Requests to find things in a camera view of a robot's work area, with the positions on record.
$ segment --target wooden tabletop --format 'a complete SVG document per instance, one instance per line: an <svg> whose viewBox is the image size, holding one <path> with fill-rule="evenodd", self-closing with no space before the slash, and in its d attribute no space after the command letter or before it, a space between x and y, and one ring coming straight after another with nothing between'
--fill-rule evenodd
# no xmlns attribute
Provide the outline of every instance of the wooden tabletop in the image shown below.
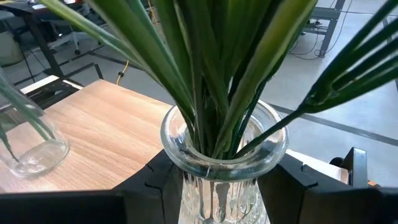
<svg viewBox="0 0 398 224"><path fill-rule="evenodd" d="M160 125L169 109L120 86L94 82L45 110L69 140L63 163L26 180L0 162L0 192L112 189L163 148Z"/></svg>

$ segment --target metal table leg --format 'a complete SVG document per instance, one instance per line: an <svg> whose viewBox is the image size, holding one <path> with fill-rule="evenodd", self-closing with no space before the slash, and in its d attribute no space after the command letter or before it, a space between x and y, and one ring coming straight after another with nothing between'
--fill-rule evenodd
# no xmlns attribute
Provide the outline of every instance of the metal table leg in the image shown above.
<svg viewBox="0 0 398 224"><path fill-rule="evenodd" d="M328 47L330 44L331 37L335 32L335 28L337 25L337 19L331 19L328 26L328 31L325 34L325 38L323 39L323 43L320 49L319 57L325 57L325 54L328 52Z"/></svg>
<svg viewBox="0 0 398 224"><path fill-rule="evenodd" d="M26 25L29 27L30 32L32 33L34 39L38 43L41 51L44 54L44 57L50 64L52 75L62 77L63 73L57 61L55 60L54 54L51 52L47 42L45 41L41 31L37 27L36 22L31 14L23 15L22 18L24 19Z"/></svg>

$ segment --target metal frame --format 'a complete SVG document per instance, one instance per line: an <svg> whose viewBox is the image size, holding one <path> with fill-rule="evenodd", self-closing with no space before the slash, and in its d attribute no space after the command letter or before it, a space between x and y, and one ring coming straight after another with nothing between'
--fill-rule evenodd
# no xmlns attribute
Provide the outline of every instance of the metal frame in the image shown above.
<svg viewBox="0 0 398 224"><path fill-rule="evenodd" d="M368 188L366 153L352 148L341 165L349 185L328 177L286 154L258 178L271 223L394 223L398 189Z"/></svg>
<svg viewBox="0 0 398 224"><path fill-rule="evenodd" d="M85 65L81 68L76 69L73 72L70 72L67 75L64 75L63 77L54 80L44 86L41 86L35 90L30 91L26 95L35 103L37 103L42 109L46 109L49 106L59 102L60 100L63 100L64 98L70 96L77 90L73 87L71 87L69 84L64 83L64 80L68 80L69 82L71 81L70 78L74 75L79 74L80 72L83 72L89 68L94 67L97 76L99 79L104 79L100 66L96 63L89 63L88 65Z"/></svg>
<svg viewBox="0 0 398 224"><path fill-rule="evenodd" d="M333 33L335 32L338 18L340 17L344 3L345 0L337 0L334 8L315 7L310 16L310 19L329 21L329 26L327 27L327 29L322 29L322 28L319 29L317 27L306 27L303 30L304 32L308 32L311 34L318 34L325 36L319 53L319 57L321 58L324 58L325 54L328 51L330 40L331 37L333 36Z"/></svg>
<svg viewBox="0 0 398 224"><path fill-rule="evenodd" d="M63 72L57 63L54 54L51 52L50 47L47 45L41 31L37 27L37 24L32 16L32 14L24 14L22 16L26 25L29 27L30 32L32 33L34 39L36 40L37 44L39 45L40 49L42 50L45 59L49 62L51 67L52 75L63 77Z"/></svg>

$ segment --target green leaf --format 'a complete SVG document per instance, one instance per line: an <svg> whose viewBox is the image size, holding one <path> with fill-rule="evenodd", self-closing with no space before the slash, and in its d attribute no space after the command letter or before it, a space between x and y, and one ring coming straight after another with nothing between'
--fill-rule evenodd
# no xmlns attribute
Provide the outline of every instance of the green leaf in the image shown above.
<svg viewBox="0 0 398 224"><path fill-rule="evenodd" d="M211 27L218 46L218 52L223 50L224 27L226 23L229 0L212 0L210 8Z"/></svg>
<svg viewBox="0 0 398 224"><path fill-rule="evenodd" d="M352 54L351 57L355 58L356 60L361 60L368 52L372 51L382 43L386 41L389 37L392 37L395 33L398 33L398 19L394 20L394 22L388 24L383 30L381 30L379 33L377 33L375 36L373 36L371 39L369 39L367 42L365 42L363 45L358 47ZM395 51L396 46L394 44L389 44L388 48L384 48L384 53L380 52L378 54L373 55L372 58L368 58L366 62L362 63L361 67L357 67L356 70L352 71L348 74L343 73L341 77L337 79L333 83L333 89L334 90L339 90L343 88L347 83L350 81L354 80L357 78L359 75L363 73L362 70L366 70L371 68L371 65L374 65L372 61L375 61L376 63L380 62L383 57L382 55L389 55L391 52Z"/></svg>
<svg viewBox="0 0 398 224"><path fill-rule="evenodd" d="M18 99L17 96L12 94L13 90L10 90L8 86L1 85L0 93L3 97L5 97L12 105L20 112L25 115L26 120L32 125L32 127L41 135L41 137L48 141L49 137L43 132L46 131L52 139L55 139L55 136L51 129L47 127L47 125L35 114L32 112L30 108L26 106L24 102Z"/></svg>
<svg viewBox="0 0 398 224"><path fill-rule="evenodd" d="M235 156L234 158L239 158L253 150L256 146L262 144L264 140L266 140L271 134L274 134L276 131L282 129L284 126L288 125L294 119L298 118L299 116L303 115L304 111L303 108L298 108L297 110L293 111L291 114L284 117L278 123L270 127L267 131L260 134L258 137L254 138L251 142L245 145Z"/></svg>
<svg viewBox="0 0 398 224"><path fill-rule="evenodd" d="M275 64L286 52L296 30L315 7L316 2L316 0L285 0L275 12L232 98L226 121L218 136L217 151L225 147L225 142L228 140L228 136L231 136L233 126L249 106L258 84L270 74Z"/></svg>
<svg viewBox="0 0 398 224"><path fill-rule="evenodd" d="M219 52L211 28L207 2L178 0L178 3L182 9L185 23L190 28L188 31L198 37L197 41L201 49L203 64L207 71L203 73L203 76L206 80L208 91L221 113L225 114L228 109L227 90L222 82L222 77L218 74Z"/></svg>
<svg viewBox="0 0 398 224"><path fill-rule="evenodd" d="M51 10L72 21L89 35L102 38L105 44L118 49L129 60L137 59L144 66L144 71L172 95L183 114L190 121L194 120L191 94L140 1L129 0L129 4L124 0L115 0L112 4L104 0L90 1L90 6L108 22L123 39L122 41L62 3L53 0L42 1Z"/></svg>
<svg viewBox="0 0 398 224"><path fill-rule="evenodd" d="M160 20L162 21L162 29L167 40L167 45L176 61L177 67L187 88L192 90L192 76L190 70L190 59L188 56L181 23L178 19L174 7L175 0L155 0L155 6Z"/></svg>
<svg viewBox="0 0 398 224"><path fill-rule="evenodd" d="M266 86L267 82L275 75L275 73L278 71L280 65L282 64L282 62L285 59L285 56L287 54L288 50L285 52L285 54L283 54L283 56L281 56L281 58L279 59L279 61L277 62L277 64L275 65L274 69L271 71L271 74L265 79L263 80L260 85L258 86L257 90L256 90L256 94L254 95L254 98L252 99L252 101L250 102L250 105L246 111L246 114L244 116L244 119L242 121L242 123L238 126L238 131L236 132L236 134L233 134L233 143L231 145L231 149L229 152L229 157L228 159L231 159L235 154L236 151L238 150L239 147L239 143L241 142L242 136L244 134L244 131L246 129L246 126L249 123L249 120L251 118L251 115L254 111L254 109L257 106L257 103L260 99L261 93L264 90L264 87Z"/></svg>
<svg viewBox="0 0 398 224"><path fill-rule="evenodd" d="M266 14L271 0L234 0L229 4L224 46L221 55L224 66L224 81L229 84L239 65L244 60Z"/></svg>
<svg viewBox="0 0 398 224"><path fill-rule="evenodd" d="M354 51L365 38L374 30L374 28L386 17L388 14L398 5L396 0L388 0L377 13L369 20L368 23L354 36L354 38L348 43L346 47L335 57L335 59L329 64L326 70L321 74L317 82L312 86L309 95L316 96L313 98L315 101L322 101L327 97L327 92L317 92L317 88L324 90L329 88L332 81L339 77L340 74L353 66L358 58L351 57L352 51Z"/></svg>
<svg viewBox="0 0 398 224"><path fill-rule="evenodd" d="M18 158L14 155L11 145L8 142L8 138L7 138L7 134L4 131L4 128L2 127L2 124L0 123L0 139L2 141L2 143L5 145L8 153L11 155L11 157L16 161L19 162Z"/></svg>
<svg viewBox="0 0 398 224"><path fill-rule="evenodd" d="M266 29L268 28L268 25L272 21L272 18L277 11L278 7L282 4L282 1L271 1L268 10L266 12L266 15L264 18L262 18L261 23L259 25L259 28L256 32L256 35L251 43L251 46L244 57L243 61L240 63L238 70L235 72L231 88L228 93L228 100L229 102L232 100L232 97L236 93L236 89L238 88L239 82L241 81L244 73L246 72L247 67L249 66L249 63L256 52L257 46L259 42L261 41L262 37L264 36L264 33Z"/></svg>
<svg viewBox="0 0 398 224"><path fill-rule="evenodd" d="M348 83L344 88L334 91L330 97L321 104L307 104L306 113L317 113L334 106L345 103L349 100L357 98L389 81L398 78L398 56L387 60L376 68L368 71L358 79Z"/></svg>

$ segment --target clear glass vase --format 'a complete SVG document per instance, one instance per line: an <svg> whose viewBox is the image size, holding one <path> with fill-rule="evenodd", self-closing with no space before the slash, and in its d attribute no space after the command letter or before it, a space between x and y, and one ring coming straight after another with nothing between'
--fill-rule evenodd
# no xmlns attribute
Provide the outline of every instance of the clear glass vase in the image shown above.
<svg viewBox="0 0 398 224"><path fill-rule="evenodd" d="M59 165L68 151L44 111L0 73L0 160L14 175L33 177Z"/></svg>
<svg viewBox="0 0 398 224"><path fill-rule="evenodd" d="M259 101L242 146L280 119L275 109ZM176 106L164 118L160 135L166 153L184 173L179 224L269 222L256 180L282 159L287 147L286 128L245 156L227 161L206 157L193 148Z"/></svg>

